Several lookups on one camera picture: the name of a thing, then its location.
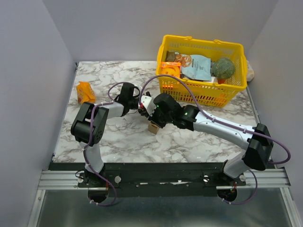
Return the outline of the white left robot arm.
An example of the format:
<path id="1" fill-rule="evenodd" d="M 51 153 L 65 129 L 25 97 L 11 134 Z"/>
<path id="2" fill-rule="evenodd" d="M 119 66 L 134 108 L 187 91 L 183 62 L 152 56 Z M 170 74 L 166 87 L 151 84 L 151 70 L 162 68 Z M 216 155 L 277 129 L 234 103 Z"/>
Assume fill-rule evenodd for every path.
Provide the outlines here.
<path id="1" fill-rule="evenodd" d="M 130 110 L 138 109 L 140 89 L 129 82 L 121 82 L 121 85 L 120 94 L 109 103 L 95 105 L 84 102 L 71 126 L 71 134 L 83 149 L 85 169 L 91 172 L 89 182 L 95 187 L 105 181 L 99 142 L 107 120 L 123 117 Z"/>

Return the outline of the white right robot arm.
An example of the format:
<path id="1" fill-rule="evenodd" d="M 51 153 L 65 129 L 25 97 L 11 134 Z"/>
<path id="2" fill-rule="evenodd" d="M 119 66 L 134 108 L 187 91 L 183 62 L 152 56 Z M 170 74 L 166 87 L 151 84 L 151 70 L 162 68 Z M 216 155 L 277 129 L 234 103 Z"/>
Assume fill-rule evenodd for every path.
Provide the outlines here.
<path id="1" fill-rule="evenodd" d="M 264 171 L 273 148 L 267 126 L 258 123 L 239 125 L 202 113 L 193 105 L 181 106 L 171 95 L 162 93 L 155 98 L 143 96 L 140 106 L 147 111 L 149 121 L 163 128 L 171 123 L 179 129 L 205 132 L 227 140 L 243 152 L 224 162 L 218 173 L 218 181 L 229 185 L 241 173 L 253 169 Z"/>

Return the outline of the brown cardboard express box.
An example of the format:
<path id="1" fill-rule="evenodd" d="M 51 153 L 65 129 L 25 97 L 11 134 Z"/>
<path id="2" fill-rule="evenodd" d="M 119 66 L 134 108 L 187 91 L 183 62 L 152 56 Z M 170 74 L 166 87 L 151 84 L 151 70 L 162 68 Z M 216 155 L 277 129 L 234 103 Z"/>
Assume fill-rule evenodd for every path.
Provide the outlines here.
<path id="1" fill-rule="evenodd" d="M 148 131 L 153 133 L 154 135 L 156 135 L 158 133 L 159 129 L 160 128 L 156 124 L 154 124 L 152 122 L 148 123 Z"/>

